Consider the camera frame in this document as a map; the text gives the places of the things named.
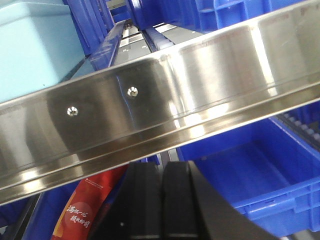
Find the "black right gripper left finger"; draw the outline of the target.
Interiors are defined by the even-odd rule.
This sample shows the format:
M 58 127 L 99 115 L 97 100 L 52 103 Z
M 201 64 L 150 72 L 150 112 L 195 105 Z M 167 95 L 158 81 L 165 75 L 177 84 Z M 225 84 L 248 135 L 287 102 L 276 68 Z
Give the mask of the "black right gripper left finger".
M 129 164 L 119 192 L 91 240 L 161 239 L 161 186 L 154 162 Z

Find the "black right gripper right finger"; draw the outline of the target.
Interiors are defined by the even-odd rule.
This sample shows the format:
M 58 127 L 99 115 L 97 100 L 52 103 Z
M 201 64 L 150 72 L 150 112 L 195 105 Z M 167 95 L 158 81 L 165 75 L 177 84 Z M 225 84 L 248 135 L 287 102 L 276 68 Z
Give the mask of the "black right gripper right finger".
M 163 239 L 269 240 L 270 233 L 235 210 L 189 161 L 163 172 Z

